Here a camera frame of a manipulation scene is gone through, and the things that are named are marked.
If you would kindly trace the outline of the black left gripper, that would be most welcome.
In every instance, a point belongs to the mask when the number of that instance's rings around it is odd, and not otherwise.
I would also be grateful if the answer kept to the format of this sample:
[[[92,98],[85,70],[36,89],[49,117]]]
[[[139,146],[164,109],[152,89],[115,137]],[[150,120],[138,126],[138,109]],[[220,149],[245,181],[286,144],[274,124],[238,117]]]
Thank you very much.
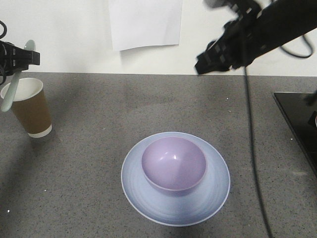
[[[8,75],[28,70],[30,64],[40,65],[40,53],[20,48],[13,48],[11,51],[7,42],[0,42],[0,75],[3,80]]]

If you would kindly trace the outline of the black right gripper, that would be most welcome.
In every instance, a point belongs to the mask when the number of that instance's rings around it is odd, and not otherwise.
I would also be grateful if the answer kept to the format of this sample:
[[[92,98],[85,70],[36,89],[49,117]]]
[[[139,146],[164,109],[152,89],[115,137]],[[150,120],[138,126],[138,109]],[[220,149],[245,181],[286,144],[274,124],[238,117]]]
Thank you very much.
[[[210,42],[197,56],[197,74],[226,72],[232,68],[246,67],[249,62],[246,31],[255,22],[261,7],[258,4],[228,4],[227,7],[237,14],[237,18],[227,22],[223,35]]]

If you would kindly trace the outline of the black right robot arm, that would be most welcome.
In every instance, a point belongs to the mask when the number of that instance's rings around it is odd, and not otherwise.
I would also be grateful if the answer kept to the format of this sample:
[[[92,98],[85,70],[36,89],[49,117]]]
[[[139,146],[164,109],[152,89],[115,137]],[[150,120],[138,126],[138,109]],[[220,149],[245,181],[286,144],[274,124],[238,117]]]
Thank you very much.
[[[247,67],[317,27],[315,0],[275,0],[265,8],[255,0],[208,0],[206,5],[228,6],[238,17],[227,22],[223,35],[197,56],[198,74]]]

